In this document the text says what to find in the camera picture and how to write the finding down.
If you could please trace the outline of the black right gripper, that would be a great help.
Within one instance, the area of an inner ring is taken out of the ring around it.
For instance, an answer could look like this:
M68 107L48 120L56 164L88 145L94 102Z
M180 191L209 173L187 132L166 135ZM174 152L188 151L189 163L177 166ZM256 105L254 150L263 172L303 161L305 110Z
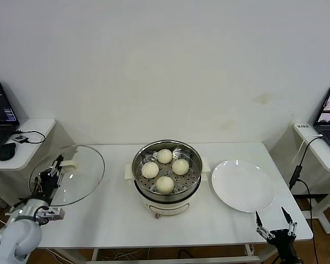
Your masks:
M302 259L300 259L296 251L293 247L293 242L296 238L296 228L298 223L292 220L291 215L281 207L283 215L285 217L286 222L288 223L288 229L278 229L278 230L267 230L261 221L261 218L258 212L255 212L256 215L256 231L258 234L267 239L267 242L276 247L281 263L292 264L292 263L302 263Z

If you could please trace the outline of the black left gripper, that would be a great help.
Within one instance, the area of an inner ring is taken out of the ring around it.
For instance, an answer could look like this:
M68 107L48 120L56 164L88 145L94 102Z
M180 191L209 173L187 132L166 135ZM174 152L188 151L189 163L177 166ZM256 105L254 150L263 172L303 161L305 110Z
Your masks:
M59 155L51 165L53 169L46 169L39 174L43 196L52 197L55 190L60 187L63 178L63 173L60 171L63 160L64 157Z

